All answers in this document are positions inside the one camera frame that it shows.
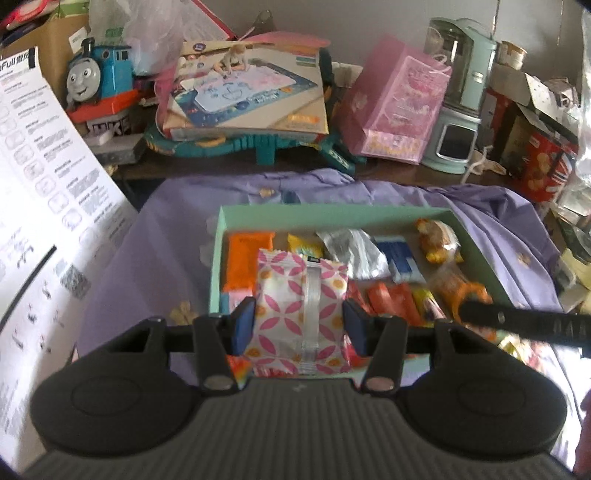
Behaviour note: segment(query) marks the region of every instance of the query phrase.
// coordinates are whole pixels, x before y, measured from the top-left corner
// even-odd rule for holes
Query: pink box
[[[400,40],[384,37],[336,114],[349,151],[418,164],[451,71]]]

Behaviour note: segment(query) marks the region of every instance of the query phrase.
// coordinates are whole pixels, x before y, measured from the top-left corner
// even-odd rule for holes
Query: purple fabric
[[[261,189],[274,192],[263,197]],[[206,313],[207,260],[220,206],[266,202],[451,208],[515,304],[559,308],[546,270],[558,252],[533,207],[509,190],[475,185],[403,187],[384,181],[354,181],[331,169],[307,174],[192,177],[167,180],[148,199],[93,292],[77,344],[79,354],[85,355],[144,318],[167,317],[183,300],[191,303],[194,312]],[[519,262],[519,254],[528,257],[530,264]],[[193,378],[187,358],[174,356],[171,366],[183,378]]]

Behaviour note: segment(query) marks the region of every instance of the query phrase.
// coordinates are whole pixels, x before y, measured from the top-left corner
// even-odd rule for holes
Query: instruction manual
[[[32,48],[0,61],[0,456],[43,453],[36,385],[70,359],[85,304],[137,212],[94,158]]]

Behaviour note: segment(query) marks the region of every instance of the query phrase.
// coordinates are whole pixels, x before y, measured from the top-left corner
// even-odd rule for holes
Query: boxed drawing mat
[[[230,41],[185,43],[161,129],[173,140],[328,133],[318,50]]]

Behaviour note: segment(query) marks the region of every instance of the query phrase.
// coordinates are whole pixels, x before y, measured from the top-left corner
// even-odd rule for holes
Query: snack box
[[[418,246],[415,222],[419,218],[440,220],[455,231],[464,263],[461,270],[471,281],[482,283],[493,301],[511,305],[505,289],[462,223],[451,210],[434,207],[368,206],[346,204],[234,205],[220,208],[210,283],[209,312],[220,311],[220,288],[225,275],[227,233],[269,231],[310,234],[341,228],[361,228],[372,236],[404,235],[419,269],[427,279],[437,266],[427,262]],[[274,244],[274,248],[283,248]]]

